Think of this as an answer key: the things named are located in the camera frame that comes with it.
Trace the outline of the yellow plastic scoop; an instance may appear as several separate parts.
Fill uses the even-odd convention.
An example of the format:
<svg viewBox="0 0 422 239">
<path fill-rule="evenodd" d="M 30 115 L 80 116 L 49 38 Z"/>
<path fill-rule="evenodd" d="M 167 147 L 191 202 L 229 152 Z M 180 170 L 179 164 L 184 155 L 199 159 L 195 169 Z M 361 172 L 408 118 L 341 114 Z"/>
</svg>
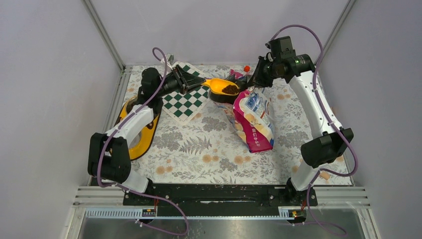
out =
<svg viewBox="0 0 422 239">
<path fill-rule="evenodd" d="M 235 96 L 240 93 L 240 88 L 234 82 L 224 79 L 206 79 L 201 85 L 208 87 L 212 93 L 217 95 Z"/>
</svg>

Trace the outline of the cat food bag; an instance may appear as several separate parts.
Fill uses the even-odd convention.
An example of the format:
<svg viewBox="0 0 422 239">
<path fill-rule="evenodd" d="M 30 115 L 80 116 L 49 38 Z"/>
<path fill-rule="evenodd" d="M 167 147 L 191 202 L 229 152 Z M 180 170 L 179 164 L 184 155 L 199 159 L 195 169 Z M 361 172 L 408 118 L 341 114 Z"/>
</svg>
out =
<svg viewBox="0 0 422 239">
<path fill-rule="evenodd" d="M 231 69 L 225 79 L 240 88 L 239 94 L 217 95 L 210 91 L 209 99 L 226 114 L 251 153 L 269 151 L 275 137 L 273 101 L 265 88 L 248 87 L 249 78 L 250 75 Z"/>
</svg>

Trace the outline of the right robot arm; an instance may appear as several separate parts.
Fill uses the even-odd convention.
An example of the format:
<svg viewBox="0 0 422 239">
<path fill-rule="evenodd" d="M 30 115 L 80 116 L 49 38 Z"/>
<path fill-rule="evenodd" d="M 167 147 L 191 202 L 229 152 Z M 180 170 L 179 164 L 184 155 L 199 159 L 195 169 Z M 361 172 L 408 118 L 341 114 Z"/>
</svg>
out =
<svg viewBox="0 0 422 239">
<path fill-rule="evenodd" d="M 312 132 L 312 140 L 301 146 L 303 162 L 286 184 L 287 202 L 298 205 L 321 167 L 340 157 L 354 134 L 337 122 L 317 81 L 317 66 L 309 55 L 297 55 L 288 36 L 272 39 L 266 47 L 270 51 L 266 57 L 258 58 L 248 85 L 266 88 L 272 87 L 275 79 L 285 80 L 297 95 Z"/>
</svg>

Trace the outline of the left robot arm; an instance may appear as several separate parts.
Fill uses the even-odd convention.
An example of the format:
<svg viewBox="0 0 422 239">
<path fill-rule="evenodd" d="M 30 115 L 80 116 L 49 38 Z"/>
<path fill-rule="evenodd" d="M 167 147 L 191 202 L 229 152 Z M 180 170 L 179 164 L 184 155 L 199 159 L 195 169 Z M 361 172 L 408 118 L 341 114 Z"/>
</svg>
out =
<svg viewBox="0 0 422 239">
<path fill-rule="evenodd" d="M 144 205 L 154 200 L 150 180 L 131 168 L 131 160 L 148 151 L 163 108 L 163 98 L 170 93 L 187 94 L 206 81 L 199 74 L 176 65 L 161 75 L 154 67 L 141 73 L 137 96 L 129 100 L 116 125 L 105 133 L 94 133 L 90 139 L 88 173 L 106 187 L 119 184 L 136 191 L 135 198 Z"/>
</svg>

